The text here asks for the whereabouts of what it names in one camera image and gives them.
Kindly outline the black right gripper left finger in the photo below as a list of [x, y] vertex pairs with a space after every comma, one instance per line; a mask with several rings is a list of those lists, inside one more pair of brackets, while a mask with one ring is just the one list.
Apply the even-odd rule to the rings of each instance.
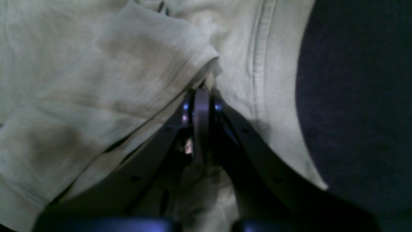
[[47, 207], [36, 226], [178, 226], [173, 219], [181, 177], [193, 160], [195, 91], [141, 151], [80, 195]]

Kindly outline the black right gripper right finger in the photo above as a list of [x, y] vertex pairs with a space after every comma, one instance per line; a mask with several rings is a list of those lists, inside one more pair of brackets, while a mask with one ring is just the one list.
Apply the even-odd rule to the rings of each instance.
[[283, 162], [252, 125], [212, 91], [214, 160], [235, 189], [236, 226], [377, 226], [375, 217], [320, 190]]

